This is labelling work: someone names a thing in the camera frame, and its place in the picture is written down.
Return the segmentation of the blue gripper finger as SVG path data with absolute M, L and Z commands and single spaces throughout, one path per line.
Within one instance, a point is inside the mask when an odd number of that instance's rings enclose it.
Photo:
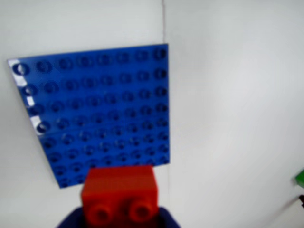
M 158 215 L 156 217 L 157 228 L 181 228 L 176 219 L 164 207 L 158 208 Z
M 68 214 L 58 225 L 57 228 L 87 228 L 83 208 L 79 207 Z

